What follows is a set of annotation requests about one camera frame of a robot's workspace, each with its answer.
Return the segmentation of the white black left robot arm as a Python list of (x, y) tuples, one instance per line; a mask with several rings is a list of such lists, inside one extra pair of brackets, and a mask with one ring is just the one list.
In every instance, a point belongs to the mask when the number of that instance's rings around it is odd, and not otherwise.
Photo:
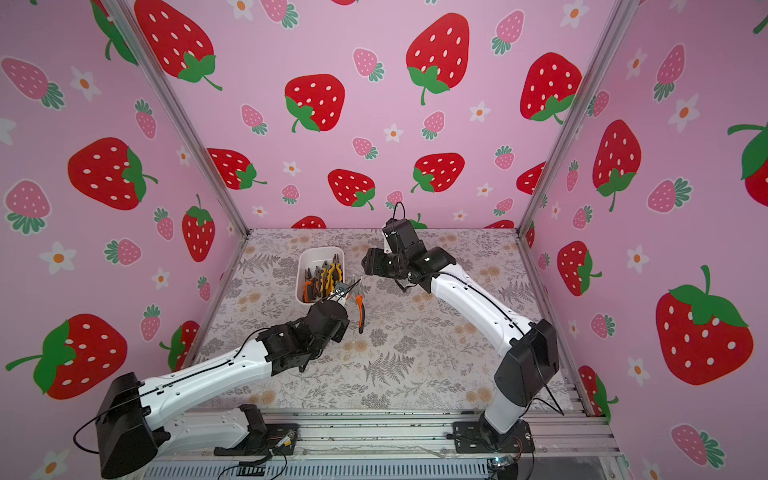
[(352, 285), (340, 284), (297, 320), (250, 334), (231, 352), (179, 370), (140, 380), (127, 373), (112, 381), (94, 419), (100, 474), (123, 479), (163, 454), (211, 449), (217, 456), (289, 455), (295, 424), (268, 424), (253, 404), (198, 412), (196, 406), (236, 387), (284, 371), (305, 371), (349, 326), (345, 301)]

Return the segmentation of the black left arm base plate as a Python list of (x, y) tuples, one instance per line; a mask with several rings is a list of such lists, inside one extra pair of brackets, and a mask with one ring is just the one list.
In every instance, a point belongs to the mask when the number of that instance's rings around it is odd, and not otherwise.
[(244, 440), (231, 448), (216, 447), (215, 456), (264, 456), (273, 454), (292, 456), (295, 450), (299, 425), (293, 423), (267, 424), (264, 433), (249, 433)]

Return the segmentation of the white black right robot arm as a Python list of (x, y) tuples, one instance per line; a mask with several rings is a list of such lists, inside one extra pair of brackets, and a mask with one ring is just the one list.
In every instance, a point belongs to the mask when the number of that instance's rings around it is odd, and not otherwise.
[(501, 357), (494, 375), (497, 392), (477, 423), (475, 442), (500, 451), (522, 424), (534, 398), (559, 370), (557, 335), (542, 319), (518, 314), (474, 282), (445, 250), (421, 256), (371, 248), (361, 261), (369, 276), (418, 285), (446, 302), (481, 332)]

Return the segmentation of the orange handled pliers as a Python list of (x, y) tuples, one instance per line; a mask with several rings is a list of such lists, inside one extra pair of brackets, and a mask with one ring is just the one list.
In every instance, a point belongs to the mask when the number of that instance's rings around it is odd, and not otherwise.
[(366, 321), (366, 308), (364, 304), (364, 297), (362, 294), (356, 294), (355, 295), (355, 303), (358, 308), (358, 333), (363, 334), (365, 329), (365, 321)]

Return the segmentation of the white plastic storage box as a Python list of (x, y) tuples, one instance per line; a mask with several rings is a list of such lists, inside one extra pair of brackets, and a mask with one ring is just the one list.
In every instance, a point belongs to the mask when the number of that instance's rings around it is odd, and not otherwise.
[(336, 284), (344, 282), (344, 253), (338, 247), (305, 250), (298, 260), (296, 299), (316, 303), (334, 295)]

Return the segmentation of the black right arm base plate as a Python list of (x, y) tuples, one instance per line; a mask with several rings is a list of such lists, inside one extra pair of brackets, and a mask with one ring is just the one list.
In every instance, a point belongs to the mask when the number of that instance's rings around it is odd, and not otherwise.
[(450, 438), (459, 454), (533, 453), (535, 445), (530, 426), (518, 420), (506, 433), (497, 432), (486, 420), (454, 422)]

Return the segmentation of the yellow black handled pliers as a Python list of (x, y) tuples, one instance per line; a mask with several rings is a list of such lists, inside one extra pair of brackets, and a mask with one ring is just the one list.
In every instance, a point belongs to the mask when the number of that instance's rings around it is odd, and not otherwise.
[(340, 256), (335, 254), (331, 263), (325, 268), (323, 274), (323, 289), (326, 296), (331, 296), (335, 291), (336, 284), (343, 280)]

